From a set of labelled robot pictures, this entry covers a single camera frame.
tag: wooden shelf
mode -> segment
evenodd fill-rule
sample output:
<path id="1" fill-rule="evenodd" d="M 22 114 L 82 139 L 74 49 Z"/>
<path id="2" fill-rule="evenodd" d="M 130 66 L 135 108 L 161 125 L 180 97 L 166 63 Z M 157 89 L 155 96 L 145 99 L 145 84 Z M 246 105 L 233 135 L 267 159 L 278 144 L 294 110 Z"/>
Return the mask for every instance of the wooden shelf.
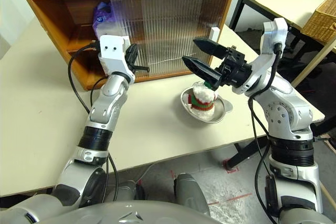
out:
<path id="1" fill-rule="evenodd" d="M 202 37 L 204 36 L 204 30 L 198 29 L 193 37 Z M 180 38 L 174 38 L 174 40 L 177 39 L 183 39 L 183 38 L 189 38 L 187 37 L 180 37 Z M 138 33 L 137 37 L 130 38 L 131 43 L 137 43 L 137 44 L 144 44 L 145 38 L 143 35 L 143 31 L 141 33 Z M 87 44 L 90 44 L 93 40 L 97 40 L 97 37 L 95 35 L 95 32 L 93 31 L 92 25 L 78 25 L 75 27 L 67 46 L 67 52 L 76 52 L 78 49 L 86 46 Z"/>
<path id="2" fill-rule="evenodd" d="M 183 63 L 160 63 L 190 50 L 191 39 L 208 36 L 212 26 L 224 25 L 231 0 L 27 0 L 65 62 L 78 49 L 97 40 L 92 28 L 93 10 L 101 2 L 114 3 L 118 27 L 139 44 L 142 65 L 151 73 L 136 73 L 137 82 L 189 74 Z M 84 51 L 72 65 L 82 87 L 90 90 L 104 76 L 93 50 Z"/>

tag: wire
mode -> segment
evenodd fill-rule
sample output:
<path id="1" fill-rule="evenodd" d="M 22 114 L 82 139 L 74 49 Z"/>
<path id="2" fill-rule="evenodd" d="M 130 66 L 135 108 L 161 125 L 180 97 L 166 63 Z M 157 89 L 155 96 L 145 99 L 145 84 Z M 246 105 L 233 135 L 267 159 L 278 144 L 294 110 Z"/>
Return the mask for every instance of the wire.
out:
<path id="1" fill-rule="evenodd" d="M 107 79 L 108 78 L 108 76 L 104 76 L 104 77 L 102 77 L 102 78 L 100 78 L 98 81 L 96 81 L 95 82 L 95 84 L 92 86 L 92 89 L 91 89 L 91 92 L 90 92 L 90 104 L 91 104 L 91 107 L 92 107 L 92 104 L 93 104 L 93 102 L 92 102 L 92 95 L 93 95 L 93 91 L 95 90 L 95 87 L 97 86 L 97 84 L 100 82 L 100 81 L 102 81 L 102 80 L 104 80 L 104 79 Z"/>
<path id="2" fill-rule="evenodd" d="M 267 211 L 267 208 L 265 207 L 264 203 L 263 203 L 263 200 L 261 199 L 261 196 L 260 196 L 260 193 L 259 193 L 259 188 L 258 188 L 258 177 L 259 177 L 259 172 L 260 172 L 260 168 L 261 168 L 261 164 L 263 163 L 263 161 L 265 160 L 265 157 L 267 156 L 267 153 L 269 151 L 269 148 L 270 148 L 270 142 L 267 143 L 266 145 L 266 148 L 265 148 L 265 151 L 264 151 L 264 154 L 262 155 L 260 161 L 259 161 L 259 164 L 258 164 L 258 167 L 257 167 L 257 170 L 256 170 L 256 173 L 254 175 L 254 188 L 256 190 L 256 194 L 257 194 L 257 198 L 263 208 L 263 210 L 265 211 L 266 215 L 268 216 L 268 218 L 270 219 L 270 221 L 273 223 L 273 224 L 277 224 L 277 222 L 273 219 L 273 217 L 271 216 L 271 214 Z"/>
<path id="3" fill-rule="evenodd" d="M 105 196 L 106 196 L 106 190 L 107 190 L 107 185 L 109 184 L 109 161 L 106 160 L 106 182 L 105 182 L 105 186 L 104 186 L 104 194 L 103 194 L 103 198 L 101 199 L 101 202 L 103 203 L 105 200 Z"/>
<path id="4" fill-rule="evenodd" d="M 118 196 L 118 190 L 119 190 L 119 176 L 118 176 L 116 165 L 114 164 L 113 159 L 112 159 L 110 153 L 109 153 L 109 161 L 110 161 L 110 163 L 112 165 L 113 172 L 114 172 L 114 177 L 116 179 L 116 181 L 115 181 L 115 184 L 116 184 L 115 186 L 116 187 L 115 187 L 115 190 L 114 190 L 114 197 L 113 197 L 113 201 L 116 201 L 117 200 L 117 196 Z"/>
<path id="5" fill-rule="evenodd" d="M 248 107 L 249 109 L 251 110 L 251 119 L 252 119 L 252 127 L 253 127 L 253 133 L 254 133 L 254 139 L 255 139 L 255 142 L 258 146 L 258 150 L 259 150 L 259 153 L 261 154 L 261 149 L 260 149 L 260 146 L 259 146 L 259 143 L 258 143 L 258 138 L 257 138 L 257 133 L 256 133 L 256 126 L 255 126 L 255 122 L 254 122 L 254 119 L 257 120 L 257 122 L 260 124 L 260 126 L 262 127 L 262 129 L 265 131 L 266 135 L 269 136 L 269 133 L 268 131 L 266 130 L 265 126 L 262 124 L 262 122 L 260 121 L 260 119 L 257 117 L 256 113 L 254 112 L 253 110 L 253 99 L 254 97 L 256 97 L 257 95 L 259 94 L 262 94 L 263 92 L 265 92 L 266 90 L 268 90 L 273 81 L 274 81 L 274 78 L 275 78 L 275 75 L 276 75 L 276 72 L 277 72 L 277 66 L 278 66 L 278 63 L 279 63 L 279 60 L 280 60 L 280 57 L 281 57 L 281 44 L 276 44 L 274 46 L 274 51 L 275 51 L 275 60 L 272 64 L 272 68 L 271 68 L 271 75 L 270 75 L 270 78 L 266 84 L 266 86 L 255 92 L 254 94 L 252 94 L 249 99 L 248 99 Z M 266 171 L 268 174 L 270 174 L 269 170 L 267 169 L 267 166 L 266 166 L 266 163 L 265 163 L 265 157 L 269 151 L 269 148 L 270 148 L 270 142 L 267 143 L 267 146 L 265 148 L 265 151 L 264 151 L 264 154 L 261 156 L 260 158 L 260 161 L 259 161 L 259 164 L 258 164 L 258 167 L 257 167 L 257 170 L 256 170 L 256 173 L 255 173 L 255 177 L 254 177 L 254 186 L 255 186 L 255 190 L 256 190 L 256 194 L 257 194 L 257 198 L 263 208 L 263 210 L 265 211 L 266 215 L 268 216 L 268 218 L 270 219 L 270 221 L 273 223 L 273 224 L 277 224 L 276 221 L 273 219 L 273 217 L 270 215 L 270 213 L 267 211 L 267 208 L 265 207 L 261 197 L 260 197 L 260 193 L 259 193 L 259 188 L 258 188 L 258 177 L 259 177 L 259 172 L 260 172 L 260 168 L 261 168 L 261 164 L 263 163 L 265 168 L 266 168 Z"/>
<path id="6" fill-rule="evenodd" d="M 145 172 L 135 181 L 135 183 L 137 184 L 146 175 L 146 173 L 149 171 L 149 169 L 152 168 L 152 166 L 155 165 L 155 164 L 156 163 L 153 163 L 150 166 L 148 166 L 147 169 L 145 170 Z"/>
<path id="7" fill-rule="evenodd" d="M 78 49 L 78 51 L 75 52 L 75 54 L 71 57 L 71 59 L 69 60 L 69 64 L 68 64 L 68 77 L 69 77 L 69 81 L 70 81 L 70 84 L 71 84 L 71 87 L 72 87 L 72 90 L 74 91 L 75 95 L 77 96 L 78 100 L 80 101 L 80 103 L 83 105 L 84 109 L 86 110 L 86 112 L 88 114 L 90 114 L 90 110 L 89 108 L 86 106 L 86 104 L 84 103 L 83 99 L 79 96 L 77 90 L 76 90 L 76 87 L 73 83 L 73 80 L 72 80 L 72 76 L 71 76 L 71 65 L 73 63 L 73 61 L 78 57 L 78 55 L 83 52 L 84 50 L 88 49 L 88 48 L 97 48 L 97 46 L 99 46 L 99 44 L 97 45 L 95 42 L 93 43 L 90 43 L 80 49 Z M 103 79 L 107 79 L 108 77 L 105 76 L 105 77 L 102 77 L 100 78 L 92 87 L 92 90 L 91 90 L 91 93 L 90 93 L 90 103 L 91 103 L 91 106 L 92 106 L 92 94 L 93 94 L 93 90 L 94 88 L 96 87 L 96 85 Z M 115 181 L 115 192 L 114 192 L 114 198 L 113 198 L 113 201 L 116 201 L 117 199 L 117 196 L 118 196 L 118 189 L 119 189 L 119 176 L 118 176 L 118 172 L 117 172 L 117 169 L 116 169 L 116 166 L 113 162 L 113 159 L 110 155 L 110 153 L 108 154 L 108 159 L 109 161 L 111 162 L 111 165 L 113 167 L 113 172 L 114 172 L 114 175 L 116 177 L 116 181 Z M 106 191 L 107 191 L 107 185 L 108 185 L 108 182 L 109 182 L 109 163 L 108 161 L 106 161 L 106 184 L 104 186 L 104 194 L 103 194 L 103 198 L 102 198 L 102 203 L 103 201 L 105 200 L 105 196 L 106 196 Z"/>
<path id="8" fill-rule="evenodd" d="M 257 137 L 257 132 L 256 132 L 256 124 L 255 124 L 255 121 L 254 121 L 254 118 L 253 118 L 253 115 L 252 115 L 252 113 L 251 113 L 251 119 L 252 119 L 252 127 L 253 127 L 253 134 L 254 134 L 254 140 L 257 140 L 256 141 L 256 144 L 257 144 L 257 147 L 258 147 L 258 152 L 259 152 L 259 154 L 260 154 L 260 158 L 262 158 L 262 153 L 261 153 L 261 149 L 260 149 L 260 146 L 259 146 L 259 142 L 258 142 L 258 137 Z M 267 171 L 267 174 L 268 175 L 271 175 L 271 173 L 269 172 L 269 170 L 268 170 L 268 168 L 267 168 L 267 165 L 266 165 L 266 163 L 265 163 L 265 160 L 264 160 L 264 167 L 265 167 L 265 169 L 266 169 L 266 171 Z"/>
<path id="9" fill-rule="evenodd" d="M 83 105 L 84 109 L 86 110 L 86 112 L 89 114 L 90 113 L 90 110 L 89 108 L 86 106 L 86 104 L 84 103 L 83 99 L 79 96 L 77 90 L 76 90 L 76 87 L 73 83 L 73 80 L 72 80 L 72 76 L 71 76 L 71 65 L 73 63 L 73 61 L 77 58 L 77 56 L 83 52 L 85 49 L 88 49 L 88 48 L 93 48 L 95 47 L 95 44 L 91 43 L 91 44 L 88 44 L 82 48 L 80 48 L 77 52 L 75 52 L 75 54 L 71 57 L 71 59 L 69 60 L 69 64 L 68 64 L 68 77 L 69 77 L 69 81 L 70 81 L 70 85 L 72 87 L 72 90 L 74 91 L 75 95 L 77 96 L 78 100 L 80 101 L 80 103 Z"/>

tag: silver robot arm segment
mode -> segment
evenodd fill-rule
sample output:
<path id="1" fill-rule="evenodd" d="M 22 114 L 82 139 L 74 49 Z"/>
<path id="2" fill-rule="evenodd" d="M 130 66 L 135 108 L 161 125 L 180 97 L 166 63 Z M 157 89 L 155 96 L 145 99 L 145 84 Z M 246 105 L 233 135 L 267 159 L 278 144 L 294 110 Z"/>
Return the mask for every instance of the silver robot arm segment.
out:
<path id="1" fill-rule="evenodd" d="M 287 24 L 283 18 L 264 23 L 264 34 L 260 43 L 260 56 L 247 63 L 244 55 L 235 47 L 225 48 L 207 39 L 194 39 L 198 48 L 219 59 L 221 65 L 211 69 L 196 58 L 182 59 L 194 74 L 204 79 L 213 90 L 219 86 L 233 86 L 233 92 L 244 93 L 261 105 L 268 122 L 268 139 L 271 143 L 269 157 L 272 175 L 266 178 L 267 210 L 274 217 L 287 216 L 304 209 L 311 216 L 322 213 L 321 189 L 318 165 L 313 158 L 313 134 L 310 130 L 312 111 L 300 99 L 291 84 L 275 75 L 271 86 L 259 95 L 271 77 L 268 70 L 281 57 L 285 47 Z"/>
<path id="2" fill-rule="evenodd" d="M 79 207 L 100 203 L 105 185 L 108 146 L 119 112 L 134 82 L 138 50 L 129 38 L 103 35 L 100 61 L 109 75 L 86 121 L 83 136 L 63 169 L 51 195 L 36 195 L 2 211 L 1 223 L 29 224 Z"/>

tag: clear plastic panel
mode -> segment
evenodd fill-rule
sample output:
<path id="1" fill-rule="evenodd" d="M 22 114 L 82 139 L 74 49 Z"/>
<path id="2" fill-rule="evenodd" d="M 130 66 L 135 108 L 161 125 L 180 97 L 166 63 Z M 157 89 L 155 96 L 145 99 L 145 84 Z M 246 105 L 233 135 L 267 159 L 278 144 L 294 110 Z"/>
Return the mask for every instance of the clear plastic panel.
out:
<path id="1" fill-rule="evenodd" d="M 222 20 L 226 0 L 110 0 L 118 26 L 139 46 L 136 64 L 150 67 L 139 76 L 162 76 L 188 71 L 182 56 L 204 62 L 209 55 L 193 43 L 208 37 Z"/>

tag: stuffed toy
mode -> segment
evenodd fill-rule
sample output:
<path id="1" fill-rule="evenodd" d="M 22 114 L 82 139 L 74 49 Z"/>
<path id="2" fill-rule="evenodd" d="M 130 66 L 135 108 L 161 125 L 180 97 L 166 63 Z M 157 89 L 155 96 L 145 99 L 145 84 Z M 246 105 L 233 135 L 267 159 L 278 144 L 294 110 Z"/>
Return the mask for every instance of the stuffed toy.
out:
<path id="1" fill-rule="evenodd" d="M 204 82 L 193 84 L 193 93 L 184 94 L 182 99 L 185 104 L 189 104 L 193 114 L 204 121 L 210 121 L 215 112 L 214 100 L 217 99 L 218 93 L 211 90 Z"/>

